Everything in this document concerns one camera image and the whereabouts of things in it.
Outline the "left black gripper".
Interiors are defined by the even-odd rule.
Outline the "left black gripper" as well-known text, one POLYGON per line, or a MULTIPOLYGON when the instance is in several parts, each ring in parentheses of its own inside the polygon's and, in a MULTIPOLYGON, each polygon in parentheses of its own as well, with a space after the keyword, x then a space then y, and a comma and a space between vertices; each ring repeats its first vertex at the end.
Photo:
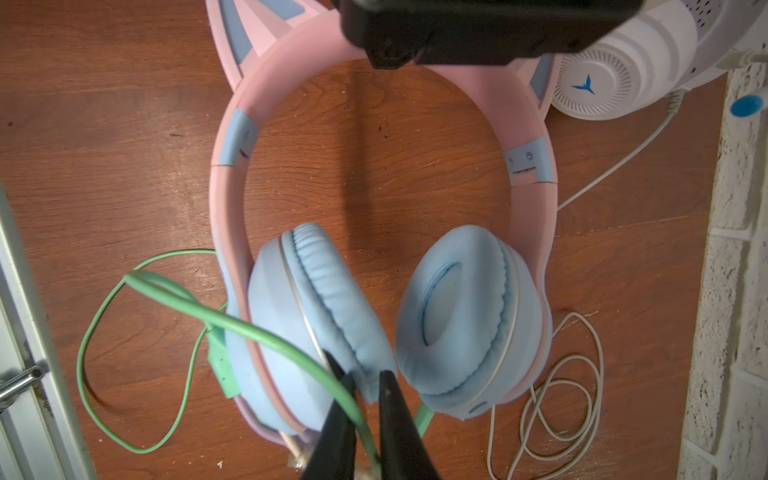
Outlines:
POLYGON ((340 0, 348 41, 375 69, 506 66, 578 53, 637 15, 638 0, 340 0))

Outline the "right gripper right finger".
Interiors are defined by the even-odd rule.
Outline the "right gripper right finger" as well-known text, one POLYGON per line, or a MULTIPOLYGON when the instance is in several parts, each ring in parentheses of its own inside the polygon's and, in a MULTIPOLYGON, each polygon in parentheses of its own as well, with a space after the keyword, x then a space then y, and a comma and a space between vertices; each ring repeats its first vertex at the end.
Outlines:
POLYGON ((379 423, 383 480, 441 479, 392 371, 379 374, 379 423))

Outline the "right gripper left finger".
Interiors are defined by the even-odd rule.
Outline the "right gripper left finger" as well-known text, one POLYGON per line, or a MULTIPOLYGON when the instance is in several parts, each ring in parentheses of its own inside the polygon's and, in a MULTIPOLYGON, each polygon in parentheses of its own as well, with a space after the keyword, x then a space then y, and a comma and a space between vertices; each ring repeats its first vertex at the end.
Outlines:
POLYGON ((353 480, 355 476, 356 428, 335 401, 326 417, 319 440, 301 480, 353 480))

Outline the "pink blue cat-ear headphones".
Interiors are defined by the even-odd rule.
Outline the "pink blue cat-ear headphones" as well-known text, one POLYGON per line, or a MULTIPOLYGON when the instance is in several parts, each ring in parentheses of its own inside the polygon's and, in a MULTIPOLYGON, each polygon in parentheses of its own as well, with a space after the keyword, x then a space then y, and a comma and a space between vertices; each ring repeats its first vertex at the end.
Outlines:
POLYGON ((544 119, 531 87, 534 60, 506 67, 436 66, 431 82, 454 85, 486 116, 511 182, 510 241, 476 225, 440 239, 417 195, 364 218, 363 164, 344 189, 349 240, 337 250, 316 225, 271 233, 259 254, 247 241, 244 198, 255 142, 279 104, 325 69, 363 57, 337 12, 302 1, 282 17, 261 1, 209 1, 206 23, 231 100, 212 149, 208 220, 237 319, 297 329, 310 354, 324 348, 373 401, 380 369, 399 367, 427 406, 472 421, 527 390, 544 368, 552 313, 545 269, 554 241, 557 180, 544 119))

